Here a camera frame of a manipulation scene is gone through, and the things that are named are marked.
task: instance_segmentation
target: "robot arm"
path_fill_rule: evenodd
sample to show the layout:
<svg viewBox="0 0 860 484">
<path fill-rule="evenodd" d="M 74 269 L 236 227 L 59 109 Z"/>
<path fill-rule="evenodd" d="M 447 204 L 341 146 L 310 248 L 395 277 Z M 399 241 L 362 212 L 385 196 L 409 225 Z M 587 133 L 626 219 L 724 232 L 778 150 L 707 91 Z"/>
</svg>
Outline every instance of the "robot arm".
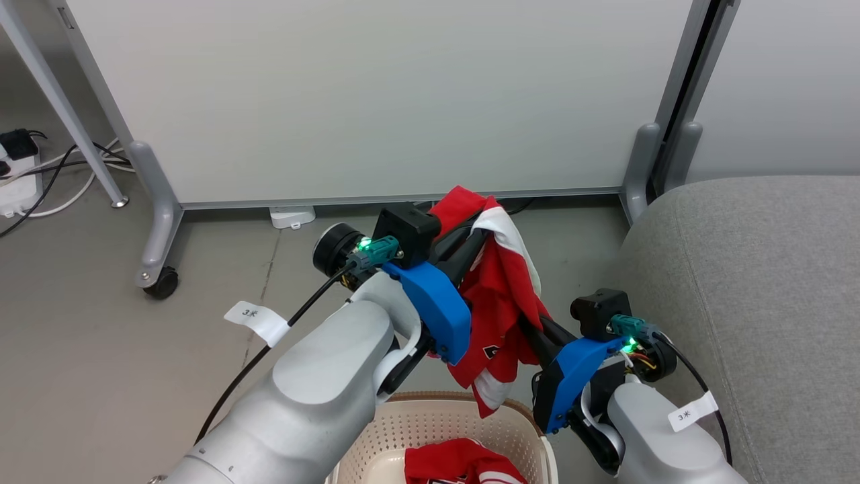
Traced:
<svg viewBox="0 0 860 484">
<path fill-rule="evenodd" d="M 332 276 L 354 264 L 342 283 L 356 294 L 288 350 L 167 482 L 323 482 L 428 351 L 455 364 L 468 348 L 469 310 L 456 287 L 487 237 L 469 228 L 437 238 L 439 221 L 409 204 L 384 209 L 372 238 L 331 227 L 314 265 Z M 647 355 L 653 368 L 634 371 L 650 382 L 676 360 L 643 321 L 629 318 L 624 293 L 601 289 L 576 300 L 572 314 L 584 338 L 549 318 L 542 332 L 521 325 L 542 367 L 532 391 L 544 432 L 570 426 L 621 482 L 744 482 L 707 432 L 697 425 L 673 432 L 667 415 L 676 407 L 625 376 L 619 351 Z M 407 340 L 403 348 L 396 333 Z"/>
</svg>

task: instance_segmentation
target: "laundry basket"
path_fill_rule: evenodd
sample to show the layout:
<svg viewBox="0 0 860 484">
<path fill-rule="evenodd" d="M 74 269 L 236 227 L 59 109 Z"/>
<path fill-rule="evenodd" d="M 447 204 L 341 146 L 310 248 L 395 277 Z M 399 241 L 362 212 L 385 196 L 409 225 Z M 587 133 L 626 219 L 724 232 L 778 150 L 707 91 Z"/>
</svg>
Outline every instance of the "laundry basket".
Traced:
<svg viewBox="0 0 860 484">
<path fill-rule="evenodd" d="M 522 404 L 507 400 L 486 419 L 471 394 L 396 394 L 377 408 L 376 418 L 328 478 L 328 484 L 403 484 L 406 449 L 453 438 L 473 438 L 507 457 L 529 484 L 557 484 L 550 442 Z"/>
</svg>

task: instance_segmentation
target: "white whiteboard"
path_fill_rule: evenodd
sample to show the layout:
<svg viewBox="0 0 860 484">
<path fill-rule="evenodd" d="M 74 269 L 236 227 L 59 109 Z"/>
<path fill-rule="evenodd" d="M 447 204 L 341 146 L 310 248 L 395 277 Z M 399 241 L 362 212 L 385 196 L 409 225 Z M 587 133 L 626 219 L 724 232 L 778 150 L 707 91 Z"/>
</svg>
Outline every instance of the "white whiteboard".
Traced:
<svg viewBox="0 0 860 484">
<path fill-rule="evenodd" d="M 68 4 L 191 203 L 618 187 L 691 0 Z"/>
<path fill-rule="evenodd" d="M 687 182 L 860 174 L 860 3 L 745 0 L 695 119 Z"/>
</svg>

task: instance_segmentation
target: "teal connector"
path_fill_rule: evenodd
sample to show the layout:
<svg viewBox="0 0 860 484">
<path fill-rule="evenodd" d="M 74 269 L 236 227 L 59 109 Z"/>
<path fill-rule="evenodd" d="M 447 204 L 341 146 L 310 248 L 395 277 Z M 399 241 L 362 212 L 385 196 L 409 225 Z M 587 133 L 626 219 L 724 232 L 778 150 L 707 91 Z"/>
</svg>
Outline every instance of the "teal connector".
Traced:
<svg viewBox="0 0 860 484">
<path fill-rule="evenodd" d="M 347 260 L 355 262 L 353 272 L 362 272 L 397 257 L 399 247 L 397 239 L 390 235 L 376 240 L 362 239 L 358 250 L 350 254 Z"/>
<path fill-rule="evenodd" d="M 610 328 L 612 332 L 618 336 L 627 338 L 644 338 L 648 339 L 648 323 L 645 320 L 627 316 L 625 314 L 616 314 L 610 320 Z"/>
</svg>

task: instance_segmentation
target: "black cable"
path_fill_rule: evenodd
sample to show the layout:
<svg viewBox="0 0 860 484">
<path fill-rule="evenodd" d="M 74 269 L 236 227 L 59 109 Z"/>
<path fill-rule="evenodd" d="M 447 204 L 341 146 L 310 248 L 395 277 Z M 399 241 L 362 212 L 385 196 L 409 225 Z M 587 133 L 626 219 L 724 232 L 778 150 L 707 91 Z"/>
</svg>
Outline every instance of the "black cable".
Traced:
<svg viewBox="0 0 860 484">
<path fill-rule="evenodd" d="M 98 143 L 93 143 L 93 145 L 96 148 L 107 153 L 108 155 L 122 160 L 122 161 L 105 161 L 105 164 L 112 164 L 114 166 L 131 166 L 132 165 L 132 161 L 130 159 L 128 159 L 124 156 L 121 156 L 115 152 L 112 152 L 112 151 L 108 150 L 106 147 L 99 145 Z M 86 164 L 86 163 L 88 163 L 86 160 L 72 161 L 71 163 L 65 164 L 65 166 L 74 166 L 76 164 Z M 29 175 L 35 175 L 36 173 L 47 173 L 48 171 L 54 171 L 54 170 L 59 170 L 59 167 L 58 166 L 46 166 L 45 168 L 39 168 L 38 170 L 29 171 L 27 173 L 27 175 L 24 175 L 24 177 L 27 177 Z M 0 180 L 8 180 L 10 178 L 11 178 L 11 176 L 0 177 Z"/>
<path fill-rule="evenodd" d="M 86 160 L 72 161 L 70 163 L 65 164 L 64 168 L 68 168 L 69 166 L 74 166 L 76 164 L 87 164 L 87 163 L 88 163 L 88 161 L 86 161 Z M 106 161 L 105 164 L 112 164 L 114 166 L 131 166 L 130 163 L 126 163 L 125 161 Z M 35 175 L 36 173 L 47 173 L 48 171 L 55 171 L 55 170 L 59 170 L 59 167 L 57 165 L 46 166 L 45 168 L 39 168 L 37 170 L 28 171 L 25 175 L 21 175 L 21 176 L 22 177 L 28 177 L 30 175 Z M 0 177 L 0 180 L 8 180 L 9 178 L 12 178 L 12 177 L 11 176 Z"/>
<path fill-rule="evenodd" d="M 106 147 L 104 147 L 104 146 L 102 146 L 102 145 L 99 145 L 98 143 L 95 143 L 95 142 L 94 142 L 94 143 L 93 143 L 93 146 L 95 146 L 96 148 L 98 148 L 98 149 L 102 150 L 103 152 L 105 152 L 105 153 L 109 154 L 110 156 L 112 156 L 112 157 L 114 157 L 114 158 L 119 158 L 119 159 L 121 159 L 121 160 L 125 161 L 125 162 L 126 162 L 126 163 L 128 163 L 128 164 L 131 164 L 131 163 L 132 163 L 132 161 L 131 161 L 130 159 L 128 159 L 128 158 L 126 158 L 126 157 L 124 157 L 124 156 L 122 156 L 122 155 L 116 154 L 116 153 L 114 153 L 114 152 L 112 152 L 112 151 L 108 150 Z"/>
<path fill-rule="evenodd" d="M 661 332 L 655 332 L 652 336 L 654 336 L 654 339 L 656 339 L 657 341 L 660 341 L 661 343 L 668 346 L 669 349 L 675 353 L 675 356 L 678 357 L 679 360 L 681 360 L 681 363 L 683 363 L 684 366 L 687 367 L 687 369 L 690 371 L 690 373 L 693 374 L 693 377 L 696 378 L 699 387 L 702 387 L 702 391 L 704 391 L 705 393 L 708 393 L 710 391 L 708 390 L 708 385 L 704 382 L 702 376 L 699 375 L 698 371 L 696 371 L 695 368 L 693 368 L 693 365 L 692 363 L 690 363 L 690 360 L 688 360 L 687 357 L 685 357 L 684 354 L 681 353 L 677 346 L 675 346 L 674 344 L 672 344 L 671 341 L 669 341 L 669 338 L 667 338 L 665 334 Z M 728 462 L 728 465 L 732 465 L 732 446 L 728 443 L 728 429 L 726 429 L 726 421 L 722 419 L 722 413 L 720 413 L 719 410 L 714 411 L 714 416 L 716 417 L 717 423 L 720 424 L 720 432 L 722 432 L 722 444 L 726 448 L 726 462 Z"/>
<path fill-rule="evenodd" d="M 534 198 L 530 198 L 528 200 L 528 202 L 523 203 L 521 206 L 516 207 L 514 210 L 506 210 L 506 212 L 508 215 L 516 215 L 516 214 L 522 212 L 523 210 L 527 209 L 529 207 L 529 205 L 531 205 L 531 203 L 534 201 L 535 201 Z"/>
<path fill-rule="evenodd" d="M 69 159 L 69 155 L 71 155 L 71 152 L 74 151 L 74 149 L 76 147 L 77 146 L 73 146 L 73 147 L 69 148 L 69 151 L 65 152 L 65 155 L 63 155 L 63 159 L 59 160 L 59 165 L 57 166 L 57 171 L 54 172 L 53 177 L 51 177 L 51 181 L 48 182 L 48 186 L 46 186 L 45 190 L 42 191 L 42 195 L 39 197 L 39 200 L 37 200 L 36 203 L 32 207 L 30 207 L 30 209 L 20 219 L 18 219 L 14 224 L 12 224 L 12 226 L 10 226 L 6 230 L 4 230 L 2 233 L 0 233 L 0 238 L 5 237 L 10 232 L 15 230 L 21 223 L 23 223 L 23 221 L 25 221 L 30 216 L 30 214 L 33 211 L 35 211 L 35 209 L 39 206 L 39 204 L 42 203 L 43 200 L 45 200 L 45 197 L 48 195 L 48 191 L 51 190 L 53 183 L 55 181 L 57 181 L 57 175 L 59 175 L 59 169 L 63 167 L 63 165 L 65 164 L 65 160 Z"/>
<path fill-rule="evenodd" d="M 337 272 L 335 272 L 335 274 L 331 276 L 322 286 L 320 286 L 320 288 L 316 290 L 313 296 L 311 296 L 310 299 L 308 299 L 308 301 L 306 301 L 302 305 L 302 307 L 300 307 L 298 311 L 296 311 L 296 313 L 290 318 L 290 320 L 286 322 L 286 325 L 289 327 L 295 325 L 296 321 L 298 321 L 299 318 L 301 318 L 305 313 L 308 312 L 308 309 L 310 309 L 310 307 L 314 305 L 316 300 L 318 300 L 320 296 L 322 296 L 327 290 L 329 290 L 329 288 L 335 282 L 340 281 L 341 277 L 344 274 L 348 273 L 354 267 L 354 265 L 355 263 L 351 262 Z M 260 350 L 260 352 L 257 353 L 257 356 L 255 356 L 254 359 L 250 361 L 250 363 L 245 365 L 245 368 L 243 368 L 242 371 L 240 371 L 239 374 L 236 375 L 236 378 L 234 378 L 233 381 L 230 382 L 230 385 L 228 385 L 224 393 L 221 394 L 221 398 L 218 399 L 218 402 L 212 408 L 212 411 L 209 412 L 209 416 L 206 417 L 206 422 L 204 422 L 203 426 L 200 428 L 200 433 L 197 434 L 197 440 L 194 441 L 194 445 L 197 445 L 197 443 L 202 440 L 203 437 L 206 436 L 206 433 L 209 432 L 209 425 L 212 425 L 212 421 L 218 415 L 218 412 L 220 412 L 221 407 L 224 406 L 224 403 L 226 403 L 227 399 L 230 398 L 230 395 L 233 393 L 233 390 L 235 390 L 236 387 L 239 386 L 239 383 L 242 382 L 242 379 L 244 379 L 244 377 L 248 375 L 248 373 L 254 368 L 254 366 L 256 366 L 271 349 L 272 348 L 267 345 L 262 350 Z"/>
</svg>

